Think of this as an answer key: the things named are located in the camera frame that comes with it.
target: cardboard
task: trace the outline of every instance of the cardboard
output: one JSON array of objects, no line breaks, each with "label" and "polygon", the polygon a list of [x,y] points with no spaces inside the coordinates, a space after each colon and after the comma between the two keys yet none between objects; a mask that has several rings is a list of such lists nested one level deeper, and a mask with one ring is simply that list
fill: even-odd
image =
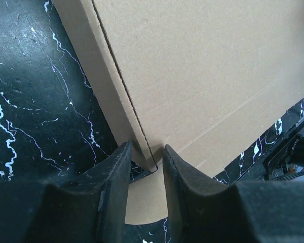
[{"label": "cardboard", "polygon": [[[53,3],[115,140],[150,172],[170,144],[215,176],[304,97],[304,0]],[[128,223],[166,216],[162,181],[130,185]]]}]

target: black marble surface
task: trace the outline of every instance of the black marble surface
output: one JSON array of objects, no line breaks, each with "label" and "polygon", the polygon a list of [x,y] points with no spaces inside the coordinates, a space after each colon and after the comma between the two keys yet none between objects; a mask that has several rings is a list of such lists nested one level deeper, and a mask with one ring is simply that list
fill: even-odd
[{"label": "black marble surface", "polygon": [[[243,177],[303,116],[304,99],[214,179],[231,185]],[[0,180],[61,183],[116,147],[52,2],[0,1]],[[132,163],[132,181],[146,175]],[[171,242],[167,219],[126,225],[124,237]]]}]

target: black object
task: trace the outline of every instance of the black object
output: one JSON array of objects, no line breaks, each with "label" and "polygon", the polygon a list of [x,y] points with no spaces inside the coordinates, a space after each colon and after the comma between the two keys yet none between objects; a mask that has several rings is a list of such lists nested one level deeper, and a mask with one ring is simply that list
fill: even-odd
[{"label": "black object", "polygon": [[295,174],[285,174],[283,176],[276,177],[273,180],[290,181],[290,180],[294,180],[295,178],[301,177],[301,176],[304,176],[304,171],[299,172],[299,173],[295,173]]},{"label": "black object", "polygon": [[304,167],[304,120],[285,132],[238,180],[275,180],[289,173],[291,164]]},{"label": "black object", "polygon": [[228,187],[186,163],[169,145],[163,173],[173,243],[304,242],[304,182]]},{"label": "black object", "polygon": [[131,143],[61,186],[0,181],[0,242],[122,242]]}]

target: cardboard flap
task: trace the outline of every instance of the cardboard flap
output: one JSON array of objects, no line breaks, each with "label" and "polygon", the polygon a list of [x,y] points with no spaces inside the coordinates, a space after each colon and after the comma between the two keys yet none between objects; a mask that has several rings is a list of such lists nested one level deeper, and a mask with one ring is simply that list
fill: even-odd
[{"label": "cardboard flap", "polygon": [[304,97],[304,0],[94,0],[149,148],[214,176]]}]

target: black plastic part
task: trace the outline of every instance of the black plastic part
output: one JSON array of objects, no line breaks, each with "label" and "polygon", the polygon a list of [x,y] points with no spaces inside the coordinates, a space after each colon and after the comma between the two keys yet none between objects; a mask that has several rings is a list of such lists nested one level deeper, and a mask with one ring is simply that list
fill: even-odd
[{"label": "black plastic part", "polygon": [[304,138],[300,137],[295,142],[295,145],[292,149],[292,159],[304,161]]},{"label": "black plastic part", "polygon": [[0,182],[0,242],[122,242],[131,143],[61,186]]},{"label": "black plastic part", "polygon": [[295,174],[285,174],[283,176],[276,177],[273,180],[290,181],[290,180],[293,180],[293,179],[295,179],[297,177],[300,177],[300,176],[304,176],[304,171],[299,172],[299,173],[295,173]]},{"label": "black plastic part", "polygon": [[163,156],[172,242],[304,242],[304,182],[237,182],[227,187]]},{"label": "black plastic part", "polygon": [[278,164],[292,153],[293,146],[297,140],[297,137],[301,133],[304,133],[304,121],[298,126],[294,126],[277,142],[273,148],[261,158],[261,163],[264,165],[267,175],[273,173],[273,170]]}]

